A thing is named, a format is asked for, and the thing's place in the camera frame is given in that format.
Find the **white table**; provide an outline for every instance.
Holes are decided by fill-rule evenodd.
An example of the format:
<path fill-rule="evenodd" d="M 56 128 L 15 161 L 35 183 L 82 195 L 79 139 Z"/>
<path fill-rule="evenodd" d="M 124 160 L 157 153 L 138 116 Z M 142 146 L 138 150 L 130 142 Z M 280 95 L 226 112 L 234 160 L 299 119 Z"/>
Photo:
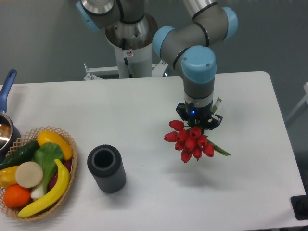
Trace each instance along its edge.
<path fill-rule="evenodd" d="M 215 153 L 184 164 L 164 141 L 184 101 L 179 77 L 16 84 L 8 116 L 25 133 L 55 126 L 75 139 L 76 181 L 54 214 L 21 223 L 0 214 L 1 230 L 235 231 L 307 225 L 290 197 L 304 195 L 270 77 L 265 72 L 218 74 L 221 125 L 209 138 Z M 105 194 L 87 168 L 101 144 L 116 147 L 125 187 Z"/>

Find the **yellow banana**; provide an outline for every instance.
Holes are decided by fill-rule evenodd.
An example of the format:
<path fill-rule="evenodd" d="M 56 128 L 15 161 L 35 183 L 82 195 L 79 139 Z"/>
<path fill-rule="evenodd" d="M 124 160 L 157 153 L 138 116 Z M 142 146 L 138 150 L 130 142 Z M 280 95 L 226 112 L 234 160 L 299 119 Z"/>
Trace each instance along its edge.
<path fill-rule="evenodd" d="M 18 216 L 21 218 L 27 218 L 43 211 L 57 202 L 65 193 L 69 183 L 69 171 L 60 160 L 55 159 L 54 161 L 58 166 L 58 180 L 55 186 L 48 193 L 46 193 L 46 195 L 20 210 Z"/>

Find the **green leaf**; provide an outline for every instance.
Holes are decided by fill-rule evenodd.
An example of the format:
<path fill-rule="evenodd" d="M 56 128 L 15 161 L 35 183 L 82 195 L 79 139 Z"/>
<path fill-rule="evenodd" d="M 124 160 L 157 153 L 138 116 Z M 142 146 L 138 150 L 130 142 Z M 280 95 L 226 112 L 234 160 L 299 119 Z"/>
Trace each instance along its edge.
<path fill-rule="evenodd" d="M 43 169 L 42 181 L 31 191 L 33 199 L 39 199 L 47 193 L 49 181 L 58 171 L 55 159 L 63 161 L 62 149 L 55 143 L 45 143 L 33 154 L 32 161 L 38 163 Z"/>
<path fill-rule="evenodd" d="M 210 141 L 209 139 L 207 139 L 207 142 L 212 144 L 214 147 L 214 150 L 219 152 L 222 155 L 228 156 L 231 155 L 230 153 L 228 153 L 227 151 L 223 150 L 222 148 L 220 148 L 219 146 L 217 146 L 216 144 L 214 144 L 212 141 Z"/>

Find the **wicker basket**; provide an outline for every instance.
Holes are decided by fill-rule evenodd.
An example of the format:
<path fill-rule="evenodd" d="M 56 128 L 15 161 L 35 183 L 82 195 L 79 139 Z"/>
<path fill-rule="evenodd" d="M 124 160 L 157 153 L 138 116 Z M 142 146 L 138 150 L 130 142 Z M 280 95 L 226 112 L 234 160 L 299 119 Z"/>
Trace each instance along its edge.
<path fill-rule="evenodd" d="M 5 192 L 5 189 L 3 187 L 0 187 L 0 210 L 1 212 L 5 213 L 6 216 L 11 217 L 15 220 L 19 220 L 19 221 L 34 221 L 34 220 L 38 220 L 41 218 L 44 218 L 46 216 L 48 216 L 49 214 L 51 214 L 52 212 L 54 212 L 60 205 L 61 203 L 64 201 L 64 199 L 66 198 L 69 190 L 72 187 L 72 183 L 74 181 L 74 177 L 75 177 L 75 172 L 76 172 L 76 168 L 77 168 L 77 149 L 76 149 L 76 144 L 74 142 L 74 139 L 64 130 L 60 129 L 60 128 L 54 128 L 54 127 L 41 127 L 41 128 L 36 128 L 31 130 L 30 132 L 26 132 L 25 135 L 22 135 L 21 138 L 18 138 L 17 141 L 13 144 L 13 146 L 10 148 L 10 150 L 8 151 L 8 155 L 10 155 L 13 151 L 17 150 L 19 147 L 25 145 L 28 142 L 31 142 L 33 140 L 35 140 L 38 136 L 38 134 L 43 131 L 43 130 L 50 130 L 50 131 L 54 131 L 56 133 L 58 133 L 59 135 L 61 135 L 66 142 L 70 145 L 72 152 L 73 152 L 73 160 L 72 160 L 72 169 L 71 169 L 71 173 L 70 173 L 70 181 L 68 184 L 68 187 L 66 189 L 66 192 L 64 193 L 64 195 L 60 198 L 60 200 L 48 211 L 42 212 L 42 213 L 38 213 L 36 215 L 33 215 L 31 217 L 28 218 L 21 218 L 18 216 L 19 211 L 21 210 L 20 208 L 8 208 L 4 202 L 3 202 L 3 195 Z"/>

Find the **green stem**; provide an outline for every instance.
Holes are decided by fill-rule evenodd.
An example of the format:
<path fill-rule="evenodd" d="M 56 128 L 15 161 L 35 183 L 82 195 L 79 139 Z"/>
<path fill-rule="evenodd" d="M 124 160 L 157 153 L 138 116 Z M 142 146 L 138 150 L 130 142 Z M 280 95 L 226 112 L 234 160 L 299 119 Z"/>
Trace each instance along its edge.
<path fill-rule="evenodd" d="M 227 151 L 223 150 L 222 148 L 220 148 L 219 146 L 217 146 L 216 144 L 214 144 L 212 141 L 210 141 L 209 139 L 207 139 L 207 142 L 212 144 L 214 147 L 214 150 L 219 152 L 222 155 L 228 156 L 231 155 L 230 153 L 228 153 Z"/>

